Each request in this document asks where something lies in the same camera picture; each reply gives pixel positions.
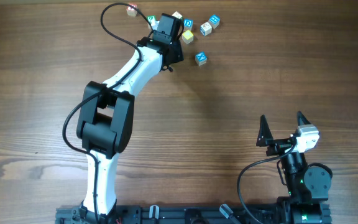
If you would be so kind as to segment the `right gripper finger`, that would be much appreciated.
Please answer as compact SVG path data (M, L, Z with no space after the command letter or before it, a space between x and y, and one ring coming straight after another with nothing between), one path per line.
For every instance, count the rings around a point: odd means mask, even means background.
M272 145L273 145L273 136L270 131L267 119L263 114L260 117L260 126L259 126L259 133L257 136L256 146L264 147L264 146L272 146Z
M296 114L296 119L298 122L299 126L304 126L304 125L310 125L311 123L306 119L306 117L304 116L304 114L301 111L298 111Z

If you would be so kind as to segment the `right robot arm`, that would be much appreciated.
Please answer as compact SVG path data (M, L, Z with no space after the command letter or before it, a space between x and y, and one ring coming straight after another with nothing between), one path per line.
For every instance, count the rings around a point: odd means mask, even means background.
M260 117L256 145L266 147L267 156L277 156L278 172L288 196L277 199L280 223L331 223L328 200L332 170L321 163L309 164L305 153L318 143L320 132L302 112L297 112L298 127L289 138L274 139L267 119Z

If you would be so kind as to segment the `blue X letter block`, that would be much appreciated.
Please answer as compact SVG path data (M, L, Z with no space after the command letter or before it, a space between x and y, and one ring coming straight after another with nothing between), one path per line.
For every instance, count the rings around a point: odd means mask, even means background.
M195 61L198 66L204 65L207 62L207 56L204 52L199 52L195 55Z

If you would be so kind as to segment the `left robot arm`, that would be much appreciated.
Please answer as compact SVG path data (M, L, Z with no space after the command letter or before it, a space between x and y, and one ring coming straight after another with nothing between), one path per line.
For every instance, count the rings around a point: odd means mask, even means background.
M88 188L79 207L85 223L114 223L117 160L129 143L135 97L146 83L183 60L181 19L162 14L152 37L135 45L131 59L103 83L89 82L80 109L76 135L87 152Z

